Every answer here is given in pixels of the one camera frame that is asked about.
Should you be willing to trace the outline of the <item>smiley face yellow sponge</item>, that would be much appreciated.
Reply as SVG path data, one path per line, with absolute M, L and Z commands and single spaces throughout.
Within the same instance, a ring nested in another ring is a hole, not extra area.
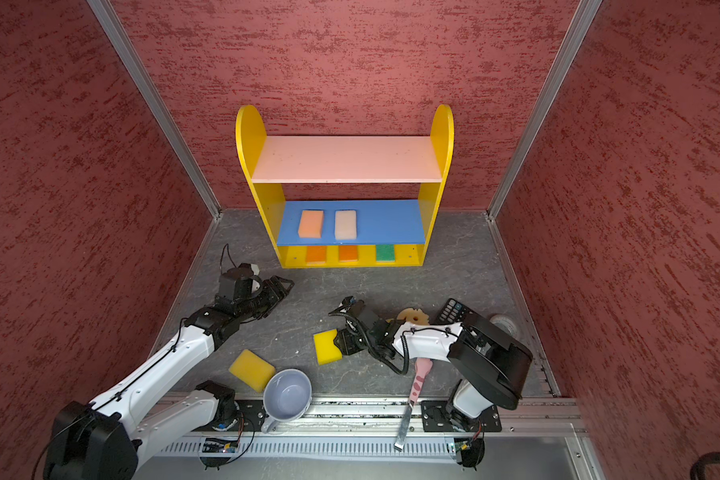
M 399 321 L 405 321 L 418 326 L 428 326 L 429 316 L 421 309 L 405 308 L 396 316 Z

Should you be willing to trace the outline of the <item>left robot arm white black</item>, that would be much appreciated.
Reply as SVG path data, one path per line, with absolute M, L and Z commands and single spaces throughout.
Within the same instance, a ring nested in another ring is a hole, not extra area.
M 223 274 L 213 302 L 181 319 L 165 346 L 109 390 L 59 412 L 32 473 L 45 479 L 130 479 L 199 427 L 241 435 L 246 419 L 234 390 L 210 380 L 161 412 L 152 409 L 241 325 L 267 317 L 294 284 L 277 275 L 263 280 L 248 264 Z

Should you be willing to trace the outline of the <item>pink handled knife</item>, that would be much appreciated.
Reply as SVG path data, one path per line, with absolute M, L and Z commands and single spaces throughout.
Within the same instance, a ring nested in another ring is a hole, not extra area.
M 394 449 L 401 452 L 406 443 L 406 437 L 409 432 L 410 422 L 413 415 L 413 409 L 420 397 L 426 377 L 431 371 L 433 362 L 431 359 L 417 358 L 415 362 L 415 375 L 411 390 L 407 399 L 405 410 L 402 415 L 401 423 L 397 431 L 394 441 Z

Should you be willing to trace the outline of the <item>yellow square sponge middle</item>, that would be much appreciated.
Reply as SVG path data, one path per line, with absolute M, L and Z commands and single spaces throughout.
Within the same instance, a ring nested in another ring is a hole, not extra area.
M 334 343 L 337 335 L 336 329 L 313 335 L 316 359 L 319 365 L 327 365 L 343 358 L 341 350 Z

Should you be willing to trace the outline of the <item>yellow shelf unit pink blue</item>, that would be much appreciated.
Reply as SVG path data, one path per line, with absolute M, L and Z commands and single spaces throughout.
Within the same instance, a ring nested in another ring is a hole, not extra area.
M 238 110 L 238 159 L 252 197 L 286 269 L 417 267 L 423 265 L 450 171 L 455 124 L 450 106 L 435 111 L 427 136 L 270 136 L 253 105 Z M 414 199 L 290 200 L 285 185 L 413 184 Z M 303 210 L 322 210 L 320 239 L 300 239 Z M 338 210 L 357 212 L 357 238 L 337 241 Z M 375 246 L 393 244 L 396 261 L 378 263 Z M 325 245 L 323 266 L 305 264 L 308 246 Z M 339 245 L 357 245 L 359 262 L 340 264 Z

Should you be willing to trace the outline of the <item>salmon orange sponge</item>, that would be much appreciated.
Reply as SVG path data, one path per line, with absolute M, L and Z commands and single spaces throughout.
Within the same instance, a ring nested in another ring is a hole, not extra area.
M 300 239 L 320 239 L 324 222 L 322 210 L 303 210 L 301 212 L 298 236 Z

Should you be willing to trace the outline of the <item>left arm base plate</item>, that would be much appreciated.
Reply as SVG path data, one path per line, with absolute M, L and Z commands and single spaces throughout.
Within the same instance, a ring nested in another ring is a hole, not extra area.
M 220 400 L 210 427 L 218 432 L 260 432 L 265 418 L 261 400 Z

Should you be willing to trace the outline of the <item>large yellow sponge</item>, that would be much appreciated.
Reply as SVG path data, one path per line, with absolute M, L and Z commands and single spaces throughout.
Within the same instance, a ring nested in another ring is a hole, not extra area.
M 229 367 L 229 372 L 257 393 L 263 393 L 269 381 L 276 374 L 276 368 L 245 349 Z

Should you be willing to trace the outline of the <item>grey blue mug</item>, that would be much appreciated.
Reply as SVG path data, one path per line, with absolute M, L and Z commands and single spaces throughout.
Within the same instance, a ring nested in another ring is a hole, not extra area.
M 275 374 L 263 393 L 263 406 L 267 414 L 262 433 L 270 433 L 279 424 L 301 418 L 311 405 L 312 384 L 308 376 L 298 369 L 286 369 Z

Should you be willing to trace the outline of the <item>green scrub sponge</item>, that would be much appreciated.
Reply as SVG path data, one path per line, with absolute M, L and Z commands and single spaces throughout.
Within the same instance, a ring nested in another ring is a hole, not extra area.
M 378 263 L 394 263 L 396 261 L 395 246 L 393 244 L 376 245 L 375 254 Z

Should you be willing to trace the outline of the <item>orange sponge yellow base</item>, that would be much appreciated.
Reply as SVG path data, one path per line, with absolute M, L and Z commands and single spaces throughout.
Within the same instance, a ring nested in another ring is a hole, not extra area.
M 359 248 L 357 245 L 338 246 L 338 261 L 340 264 L 356 265 L 359 260 Z
M 323 266 L 327 262 L 327 247 L 325 245 L 308 246 L 305 256 L 305 264 L 311 266 Z

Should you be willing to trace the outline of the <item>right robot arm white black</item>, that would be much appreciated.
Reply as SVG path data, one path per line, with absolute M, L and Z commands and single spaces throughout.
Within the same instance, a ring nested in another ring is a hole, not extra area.
M 328 315 L 345 321 L 331 339 L 342 357 L 366 352 L 397 375 L 406 375 L 423 360 L 452 365 L 461 380 L 451 404 L 467 418 L 477 418 L 492 406 L 518 407 L 533 354 L 520 340 L 455 299 L 448 300 L 435 319 L 416 308 L 384 319 L 353 296 Z

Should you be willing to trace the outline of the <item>black calculator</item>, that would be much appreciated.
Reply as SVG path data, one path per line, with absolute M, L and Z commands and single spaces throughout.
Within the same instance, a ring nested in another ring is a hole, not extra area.
M 430 321 L 431 325 L 451 325 L 461 323 L 472 317 L 476 312 L 461 302 L 450 298 L 441 308 L 437 316 Z

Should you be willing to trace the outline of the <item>grey tape roll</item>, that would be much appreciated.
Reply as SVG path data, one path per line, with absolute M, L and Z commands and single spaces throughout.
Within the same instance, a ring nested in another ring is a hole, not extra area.
M 507 335 L 520 339 L 522 337 L 521 330 L 515 321 L 507 315 L 497 314 L 490 318 L 490 322 L 500 328 Z

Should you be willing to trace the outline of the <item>beige pink sponge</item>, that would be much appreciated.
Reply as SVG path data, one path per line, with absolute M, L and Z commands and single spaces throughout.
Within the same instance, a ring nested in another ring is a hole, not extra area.
M 334 217 L 334 238 L 337 241 L 349 241 L 357 238 L 357 212 L 338 210 Z

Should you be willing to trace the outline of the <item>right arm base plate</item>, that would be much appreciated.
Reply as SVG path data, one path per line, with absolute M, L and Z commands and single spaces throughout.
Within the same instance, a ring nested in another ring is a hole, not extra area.
M 479 417 L 469 418 L 447 401 L 425 400 L 418 406 L 427 433 L 498 433 L 502 431 L 498 409 L 490 406 Z

